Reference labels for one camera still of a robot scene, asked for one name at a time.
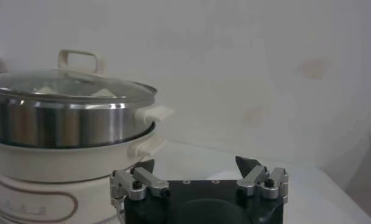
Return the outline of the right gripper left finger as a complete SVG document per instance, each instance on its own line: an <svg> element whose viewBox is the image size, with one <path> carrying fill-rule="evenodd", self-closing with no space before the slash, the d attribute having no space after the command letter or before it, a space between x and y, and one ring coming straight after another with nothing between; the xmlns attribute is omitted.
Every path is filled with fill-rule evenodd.
<svg viewBox="0 0 371 224"><path fill-rule="evenodd" d="M125 199L132 201L144 200L147 192L158 198L170 195L168 181L153 175L154 160L135 164L129 171L114 170L109 176L111 204L118 214L125 210Z"/></svg>

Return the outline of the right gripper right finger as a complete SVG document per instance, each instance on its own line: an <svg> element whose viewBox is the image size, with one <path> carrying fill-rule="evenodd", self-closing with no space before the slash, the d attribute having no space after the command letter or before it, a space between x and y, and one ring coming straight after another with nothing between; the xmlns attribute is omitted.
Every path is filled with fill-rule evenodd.
<svg viewBox="0 0 371 224"><path fill-rule="evenodd" d="M258 193L262 199L282 199L283 203L288 202L288 172L285 168L275 167L272 171L262 165L256 159L249 159L236 156L235 162L242 175L237 180L237 186L251 197Z"/></svg>

